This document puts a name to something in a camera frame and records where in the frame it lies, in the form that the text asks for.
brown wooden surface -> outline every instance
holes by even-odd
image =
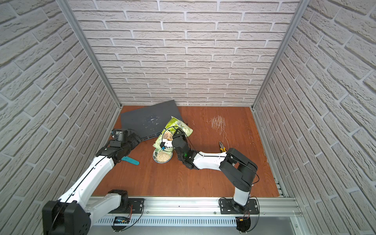
[[[142,108],[124,106],[121,113]],[[178,107],[182,118],[193,129],[189,137],[196,150],[206,153],[220,152],[218,142],[228,148],[219,131],[211,127],[216,116],[225,119],[229,146],[236,148],[258,166],[260,182],[251,190],[252,196],[278,197],[279,193],[267,163],[259,133],[248,107]],[[114,128],[121,128],[120,116]],[[174,155],[164,164],[153,160],[152,146],[156,138],[140,143],[130,157],[138,160],[138,166],[122,161],[101,181],[93,195],[106,195],[112,189],[127,190],[130,196],[185,196],[185,197],[232,197],[234,186],[220,171],[189,170]]]

metal extrusion profile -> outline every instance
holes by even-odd
[[[92,196],[88,205],[102,197]],[[145,198],[143,217],[237,217],[238,214],[222,215],[216,197],[142,197]],[[260,217],[302,217],[295,198],[258,198]],[[125,216],[126,214],[107,214]]]
[[[256,107],[257,103],[261,99],[261,95],[263,94],[263,92],[266,88],[266,85],[268,84],[268,81],[270,80],[275,68],[277,67],[279,61],[281,60],[282,55],[283,55],[284,51],[286,50],[288,43],[290,42],[296,28],[298,27],[300,20],[303,16],[305,10],[307,9],[309,2],[310,2],[310,0],[301,0],[299,2],[298,7],[296,8],[296,12],[295,12],[293,18],[291,19],[290,25],[288,26],[286,33],[285,33],[284,37],[282,38],[281,44],[279,45],[276,56],[274,57],[273,61],[271,62],[269,70],[266,73],[265,79],[261,84],[260,90],[257,92],[256,98],[255,98],[253,105],[252,105],[253,109]]]
[[[268,160],[271,172],[272,172],[274,178],[278,181],[278,183],[281,187],[281,190],[282,190],[282,194],[285,195],[286,197],[288,197],[289,195],[287,193],[288,191],[286,189],[285,183],[282,180],[282,177],[281,177],[281,174],[278,170],[276,161],[273,158],[273,153],[272,153],[271,148],[269,146],[269,143],[266,139],[266,136],[264,134],[264,131],[262,129],[260,121],[258,119],[257,110],[253,110],[252,114],[253,114],[253,119],[255,120],[255,123],[256,123],[256,128],[257,128],[259,135],[260,135],[261,143],[262,143],[262,146],[264,148],[265,156],[266,156],[266,159]]]
[[[63,12],[64,16],[66,17],[68,23],[72,27],[73,32],[75,33],[78,41],[81,43],[83,49],[85,50],[88,58],[90,59],[91,63],[93,64],[95,70],[97,71],[100,79],[102,80],[103,84],[105,85],[107,91],[109,92],[112,100],[115,102],[118,108],[121,108],[121,103],[116,96],[114,89],[112,88],[105,71],[103,70],[102,66],[99,63],[98,58],[95,56],[93,49],[91,48],[88,39],[86,38],[83,30],[80,27],[76,17],[73,14],[73,11],[68,3],[67,0],[56,0],[58,3],[61,11]]]
[[[293,225],[293,229],[295,235],[305,235],[310,234],[306,221],[304,217],[290,217],[291,224]]]
[[[108,124],[107,130],[106,130],[106,132],[105,132],[105,134],[104,134],[104,136],[103,136],[103,138],[102,138],[102,140],[101,140],[101,142],[98,146],[97,151],[100,148],[102,148],[106,144],[106,142],[108,141],[108,136],[110,135],[112,129],[114,128],[115,122],[116,122],[118,116],[120,115],[120,112],[121,112],[121,108],[118,108],[118,109],[115,110],[114,115],[112,116],[111,121]]]

brick wall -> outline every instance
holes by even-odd
[[[41,234],[115,106],[55,1],[0,2],[0,233]]]
[[[311,0],[256,106],[312,234],[376,231],[375,4]]]
[[[125,105],[250,106],[299,0],[71,0]]]

cable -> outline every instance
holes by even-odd
[[[191,143],[193,149],[194,149],[194,150],[196,149],[196,148],[193,146],[191,140],[188,138],[187,134],[186,134],[186,133],[184,132],[184,130],[183,130],[182,128],[180,128],[179,126],[170,126],[169,128],[167,128],[167,129],[163,132],[162,138],[163,138],[165,132],[166,132],[168,129],[172,128],[172,127],[177,127],[177,128],[179,128],[179,129],[184,133],[184,135],[186,136],[187,140]],[[201,155],[201,156],[204,156],[204,157],[218,157],[218,156],[202,155],[200,152],[198,152],[198,154]],[[253,183],[253,185],[256,184],[256,183],[258,183],[258,182],[260,181],[260,177],[258,176],[258,174],[257,174],[253,169],[251,169],[249,166],[247,166],[246,164],[244,164],[244,163],[242,163],[242,162],[240,162],[240,161],[238,161],[238,160],[235,160],[235,159],[233,159],[233,158],[230,158],[230,157],[225,157],[225,158],[229,158],[229,159],[231,159],[231,160],[233,160],[233,161],[238,162],[239,164],[242,164],[243,166],[245,166],[245,167],[247,167],[248,169],[250,169],[255,175],[257,175],[257,181],[256,181],[255,183]]]
[[[85,177],[81,180],[81,182],[77,185],[77,187],[72,191],[72,193],[69,195],[69,197],[65,200],[65,202],[63,203],[63,205],[60,207],[60,209],[59,209],[59,211],[58,211],[58,213],[56,214],[56,216],[55,216],[55,218],[53,219],[53,221],[52,221],[52,224],[51,224],[51,228],[50,228],[50,232],[52,231],[52,228],[53,228],[53,225],[55,224],[55,221],[56,221],[56,218],[58,217],[58,215],[59,215],[59,213],[60,213],[60,211],[61,211],[61,209],[63,209],[63,207],[66,205],[66,203],[67,203],[67,201],[69,200],[69,198],[73,195],[73,192],[75,192],[76,191],[76,189],[78,188],[78,186],[80,186],[80,184],[82,183],[82,181],[84,181],[85,180],[85,178],[90,174],[90,172],[94,169],[94,167],[96,166],[96,165],[98,165],[98,163],[100,163],[103,159],[105,159],[107,156],[105,156],[104,158],[102,158],[102,159],[100,159],[91,169],[90,169],[90,171],[85,175]]]
[[[196,148],[193,146],[191,140],[188,138],[188,136],[187,136],[187,139],[188,139],[188,141],[191,143],[193,149],[196,149]],[[201,156],[203,156],[203,157],[218,157],[218,156],[202,155],[200,152],[198,152],[198,154],[201,155]],[[233,161],[236,161],[236,162],[238,162],[239,164],[242,164],[243,166],[247,167],[248,169],[250,169],[251,171],[253,171],[253,173],[255,173],[255,175],[257,175],[257,181],[256,181],[255,183],[258,183],[258,182],[260,181],[260,177],[258,176],[258,174],[257,174],[253,169],[251,169],[249,166],[247,166],[246,164],[244,164],[244,163],[242,163],[242,162],[240,162],[240,161],[238,161],[238,160],[235,160],[235,159],[233,159],[233,158],[230,158],[230,157],[225,157],[225,158],[229,158],[229,159],[231,159],[231,160],[233,160]]]
[[[258,202],[258,199],[257,199],[256,196],[252,196],[252,197],[250,197],[250,198],[253,198],[253,197],[256,198],[256,201],[257,201],[257,208],[259,209],[259,215],[257,216],[257,221],[256,221],[255,225],[253,226],[253,228],[251,228],[251,229],[248,230],[247,232],[252,231],[252,230],[256,227],[256,225],[257,225],[257,223],[258,223],[258,221],[259,221],[259,218],[260,218],[260,203]]]
[[[218,199],[218,205],[219,205],[219,207],[221,207],[221,204],[219,203],[219,200],[221,200],[221,199],[227,199],[227,198],[221,197],[221,198]]]
[[[133,223],[131,226],[126,226],[125,228],[123,228],[122,230],[115,230],[114,228],[112,228],[113,230],[114,230],[114,232],[122,232],[122,231],[125,231],[125,230],[127,230],[127,229],[129,229],[129,228],[131,228],[133,225],[135,225],[140,219],[141,219],[141,216],[144,214],[144,204],[143,203],[141,203],[142,204],[142,212],[141,212],[141,215],[140,215],[140,217],[136,220],[136,222],[135,223]]]
[[[130,213],[129,213],[128,220],[130,220],[132,218],[132,214],[133,214],[133,205],[130,206]]]
[[[233,161],[236,161],[236,162],[238,162],[239,164],[242,164],[243,166],[245,166],[245,167],[247,167],[248,169],[250,169],[251,171],[253,171],[253,173],[255,173],[256,175],[257,175],[257,181],[255,182],[255,183],[258,183],[259,181],[260,181],[260,177],[258,176],[258,174],[254,171],[254,170],[252,170],[249,166],[247,166],[246,164],[244,164],[244,163],[242,163],[242,162],[240,162],[240,161],[238,161],[238,160],[236,160],[236,159],[233,159],[233,158],[229,158],[229,159],[231,159],[231,160],[233,160]]]
[[[164,134],[166,133],[166,131],[167,131],[168,129],[170,129],[170,128],[173,128],[173,127],[177,127],[177,128],[179,128],[179,129],[184,133],[184,135],[188,138],[187,134],[184,132],[184,130],[183,130],[181,127],[179,127],[179,126],[170,126],[170,127],[168,127],[167,129],[165,129],[165,131],[163,132],[163,134],[162,134],[162,139],[163,139],[163,136],[164,136]],[[167,153],[171,153],[171,152],[173,152],[174,150],[172,150],[172,151],[162,150],[162,151],[167,152]]]

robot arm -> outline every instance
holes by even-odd
[[[185,134],[177,129],[172,141],[163,140],[161,146],[174,147],[177,157],[189,169],[220,170],[235,186],[233,209],[244,213],[252,182],[256,176],[257,165],[234,148],[223,153],[204,153],[191,150]]]
[[[121,190],[112,190],[103,199],[86,207],[104,176],[141,142],[138,135],[122,129],[112,130],[112,138],[97,152],[88,169],[66,193],[44,205],[45,235],[87,234],[92,221],[98,221],[119,206],[128,208],[127,192]]]

